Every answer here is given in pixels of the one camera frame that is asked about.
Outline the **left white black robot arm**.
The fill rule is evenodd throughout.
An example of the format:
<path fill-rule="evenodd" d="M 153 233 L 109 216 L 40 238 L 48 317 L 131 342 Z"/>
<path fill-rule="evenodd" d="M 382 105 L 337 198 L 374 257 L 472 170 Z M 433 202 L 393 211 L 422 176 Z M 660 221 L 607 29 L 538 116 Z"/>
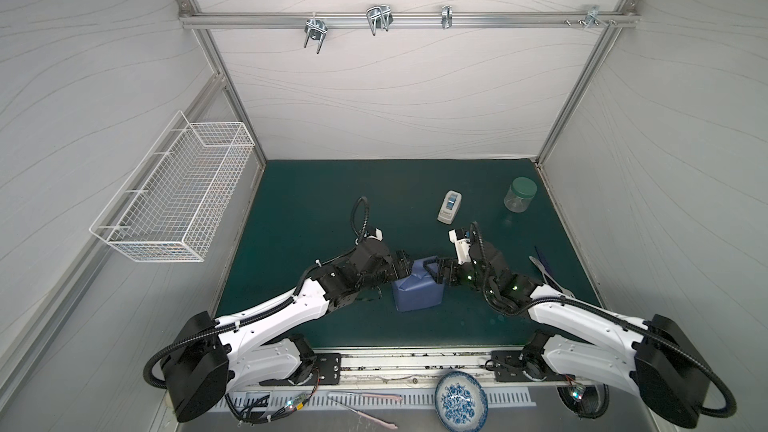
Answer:
<path fill-rule="evenodd" d="M 289 291 L 243 312 L 190 318 L 175 340 L 154 353 L 142 376 L 165 391 L 176 419 L 189 422 L 241 386 L 264 381 L 304 382 L 315 375 L 316 353 L 292 329 L 355 303 L 358 296 L 407 277 L 411 262 L 393 252 L 369 225 L 370 205 L 359 197 L 350 215 L 352 249 L 309 266 Z"/>

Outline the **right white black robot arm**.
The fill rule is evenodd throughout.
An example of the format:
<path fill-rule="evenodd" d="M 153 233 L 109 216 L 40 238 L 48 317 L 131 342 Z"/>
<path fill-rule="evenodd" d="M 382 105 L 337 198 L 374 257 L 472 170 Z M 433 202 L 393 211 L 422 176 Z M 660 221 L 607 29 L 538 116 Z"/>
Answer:
<path fill-rule="evenodd" d="M 579 300 L 556 281 L 540 253 L 530 258 L 539 278 L 514 273 L 476 223 L 448 237 L 456 256 L 438 259 L 439 281 L 465 283 L 496 313 L 541 326 L 520 351 L 493 354 L 490 368 L 499 380 L 559 376 L 570 384 L 564 399 L 577 403 L 586 379 L 631 393 L 660 418 L 687 429 L 702 416 L 735 415 L 735 395 L 672 319 L 625 316 Z"/>

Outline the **light blue wrapping paper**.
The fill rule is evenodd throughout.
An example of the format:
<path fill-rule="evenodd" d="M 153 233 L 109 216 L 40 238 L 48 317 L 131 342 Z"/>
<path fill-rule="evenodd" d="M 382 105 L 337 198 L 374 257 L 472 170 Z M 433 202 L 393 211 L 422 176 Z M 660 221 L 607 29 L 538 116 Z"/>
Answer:
<path fill-rule="evenodd" d="M 411 275 L 392 284 L 395 308 L 398 312 L 412 312 L 442 304 L 444 284 L 436 284 L 425 270 L 425 260 L 428 258 L 431 257 L 415 260 Z"/>

